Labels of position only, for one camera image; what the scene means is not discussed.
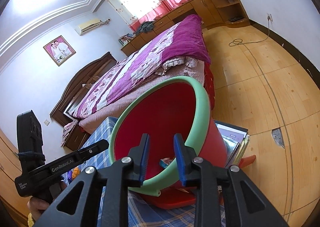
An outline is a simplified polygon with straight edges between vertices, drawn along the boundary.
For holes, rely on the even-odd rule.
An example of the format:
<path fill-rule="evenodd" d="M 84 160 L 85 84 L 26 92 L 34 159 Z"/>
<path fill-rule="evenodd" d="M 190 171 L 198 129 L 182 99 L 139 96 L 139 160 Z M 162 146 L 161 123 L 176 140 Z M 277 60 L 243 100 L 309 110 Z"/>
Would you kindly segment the person's left hand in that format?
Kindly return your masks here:
<path fill-rule="evenodd" d="M 27 202 L 28 210 L 34 221 L 37 221 L 49 206 L 49 203 L 36 197 L 31 197 Z"/>

